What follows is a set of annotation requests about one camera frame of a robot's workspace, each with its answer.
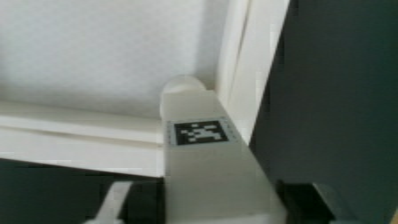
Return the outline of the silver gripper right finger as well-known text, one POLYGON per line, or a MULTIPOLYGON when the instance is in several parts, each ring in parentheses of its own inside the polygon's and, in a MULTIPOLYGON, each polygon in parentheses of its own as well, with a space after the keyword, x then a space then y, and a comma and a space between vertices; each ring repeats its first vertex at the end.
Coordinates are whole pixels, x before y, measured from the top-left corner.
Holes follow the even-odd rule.
POLYGON ((313 187, 334 216, 333 220, 329 221, 329 224, 365 224, 352 212, 349 203, 333 186, 322 183, 315 183, 313 187))

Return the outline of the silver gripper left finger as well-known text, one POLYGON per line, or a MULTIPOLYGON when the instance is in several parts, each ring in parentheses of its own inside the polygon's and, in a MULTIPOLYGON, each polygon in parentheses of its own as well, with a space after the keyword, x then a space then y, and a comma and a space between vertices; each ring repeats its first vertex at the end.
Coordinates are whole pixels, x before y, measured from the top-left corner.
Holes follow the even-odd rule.
POLYGON ((125 224, 119 214, 132 186, 132 181, 118 181, 112 183, 96 216, 84 224, 125 224))

